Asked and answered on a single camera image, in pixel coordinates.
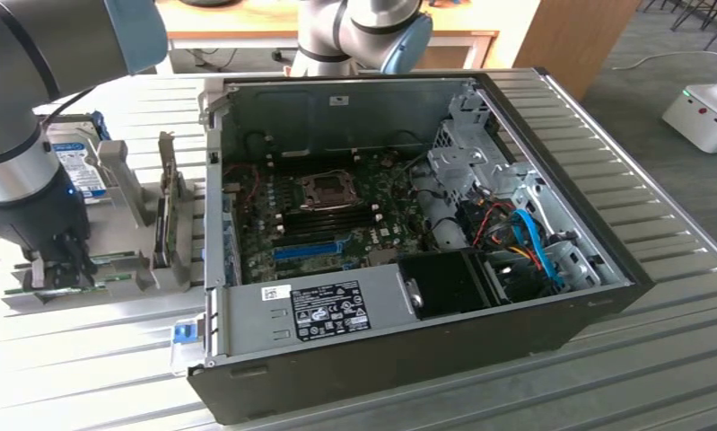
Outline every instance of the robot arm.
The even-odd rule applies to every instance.
[[[351,58],[384,74],[411,71],[432,35],[432,19],[420,6],[420,0],[300,2],[300,50],[291,75],[350,75]]]
[[[152,0],[0,0],[0,237],[34,263],[30,286],[88,286],[84,199],[32,108],[154,66],[167,32]]]

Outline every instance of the computer chassis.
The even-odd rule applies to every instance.
[[[653,286],[483,73],[234,80],[206,123],[220,424],[558,349]]]

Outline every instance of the white sticker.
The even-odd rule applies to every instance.
[[[263,301],[291,297],[291,285],[263,287]]]
[[[84,144],[79,142],[54,144],[52,149],[66,167],[76,189],[84,195],[84,199],[96,200],[102,198],[106,195],[106,184],[98,169],[86,162],[88,151]]]
[[[350,105],[350,96],[330,97],[330,106],[347,106],[347,105]]]

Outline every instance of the cable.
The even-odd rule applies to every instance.
[[[524,256],[527,259],[532,260],[531,259],[531,256],[528,255],[528,253],[526,251],[523,251],[522,249],[519,249],[518,247],[508,247],[507,250],[520,254],[522,256]]]
[[[639,61],[637,63],[635,63],[631,66],[611,67],[611,70],[631,70],[631,69],[633,69],[636,67],[640,67],[640,65],[643,63],[645,63],[648,60],[653,60],[655,58],[660,58],[660,57],[677,56],[677,55],[683,55],[683,54],[712,54],[712,55],[717,56],[717,52],[712,52],[712,51],[675,51],[675,52],[665,52],[664,54],[656,54],[653,56],[648,56],[648,57],[643,58],[641,61]]]
[[[416,192],[418,193],[418,196],[422,192],[428,192],[430,195],[436,198],[436,199],[446,199],[446,195],[443,195],[443,193],[438,192],[438,191],[432,191],[431,189],[411,189],[410,192],[414,193]]]
[[[487,228],[487,224],[488,224],[488,219],[491,218],[491,212],[496,209],[496,208],[500,208],[500,207],[507,207],[507,208],[512,208],[512,204],[508,204],[508,203],[495,203],[491,208],[488,209],[487,211],[487,215],[483,219],[483,222],[480,223],[480,227],[478,228],[478,233],[476,233],[476,238],[474,240],[474,247],[478,245],[478,242],[480,241],[480,235],[483,233],[483,230]]]
[[[539,259],[536,258],[536,255],[531,252],[531,250],[526,249],[526,251],[523,251],[522,249],[519,249],[518,247],[512,246],[512,247],[508,247],[507,248],[510,251],[514,251],[516,252],[518,254],[520,254],[522,256],[524,256],[527,259],[530,259],[535,265],[536,265],[536,268],[539,270],[542,270],[542,263],[539,263]]]
[[[418,141],[418,145],[424,145],[423,142],[422,142],[422,138],[419,137],[419,135],[415,132],[412,132],[411,130],[407,130],[404,128],[399,128],[398,130],[388,133],[387,136],[384,137],[383,142],[386,143],[386,146],[390,146],[387,144],[390,144],[391,139],[394,137],[399,136],[399,135],[410,135]]]
[[[222,71],[226,67],[230,66],[230,64],[234,62],[234,58],[236,57],[236,52],[239,52],[239,49],[235,48],[234,49],[234,52],[232,54],[230,55],[230,58],[228,58],[228,63],[226,63],[223,66],[218,67],[218,71]]]
[[[406,164],[406,166],[404,166],[404,168],[402,169],[400,172],[402,172],[402,173],[406,172],[406,170],[407,170],[408,168],[411,168],[411,167],[415,165],[415,163],[419,162],[419,161],[422,160],[422,158],[423,158],[426,155],[428,155],[428,152],[427,152],[427,151],[426,151],[424,153],[422,153],[420,155],[418,155],[418,157],[415,157],[414,159],[411,159],[411,162],[408,162],[408,163]]]
[[[555,266],[552,265],[552,262],[550,261],[550,258],[547,257],[546,251],[542,248],[542,240],[539,238],[539,231],[536,230],[535,219],[531,218],[531,215],[526,212],[524,209],[516,209],[512,213],[522,218],[523,223],[526,224],[526,227],[528,228],[531,242],[535,245],[536,257],[539,258],[539,261],[542,262],[542,266],[544,267],[547,276],[559,286],[563,286],[563,278],[560,278],[559,273],[555,270]],[[520,227],[515,226],[514,231],[515,231],[515,237],[518,238],[518,241],[523,243],[523,233],[522,233]]]
[[[98,87],[92,87],[92,88],[88,88],[87,90],[84,90],[83,92],[80,92],[76,96],[74,96],[71,99],[68,99],[66,101],[66,103],[63,105],[60,105],[58,107],[58,109],[52,112],[52,114],[50,114],[44,120],[42,121],[42,128],[47,128],[47,126],[50,126],[52,124],[52,122],[55,121],[55,119],[58,118],[58,116],[63,113],[63,111],[72,105],[75,104],[78,101],[82,100],[82,98],[84,96],[87,96]]]
[[[228,166],[228,169],[223,172],[223,175],[228,175],[236,168],[251,169],[254,173],[252,193],[250,193],[250,196],[247,196],[247,199],[244,199],[243,201],[244,204],[248,204],[254,196],[258,193],[258,189],[260,188],[260,172],[258,171],[258,167],[254,164],[232,164],[231,166]]]
[[[451,222],[455,222],[459,225],[459,221],[454,217],[444,217],[442,220],[439,220],[435,225],[430,228],[430,231],[435,231],[435,228],[442,225],[442,223],[448,220]]]
[[[208,55],[210,55],[210,54],[215,54],[215,53],[218,52],[218,50],[219,50],[219,48],[215,49],[214,52],[204,52],[204,51],[202,51],[202,52],[204,52],[204,54],[208,54]],[[230,54],[230,60],[228,60],[228,63],[226,63],[223,66],[218,66],[218,65],[210,63],[208,61],[206,61],[203,58],[200,58],[200,57],[192,52],[192,50],[187,49],[187,51],[188,51],[188,54],[191,54],[191,55],[192,55],[194,57],[196,57],[199,60],[204,61],[208,65],[211,65],[212,67],[215,67],[218,71],[222,71],[222,70],[223,70],[226,67],[228,67],[230,64],[232,63],[234,58],[236,57],[236,52],[239,51],[239,49],[238,49],[238,48],[234,49],[234,52]]]

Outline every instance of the motherboard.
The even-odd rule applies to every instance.
[[[242,282],[372,267],[435,249],[410,182],[416,162],[386,150],[228,165]]]

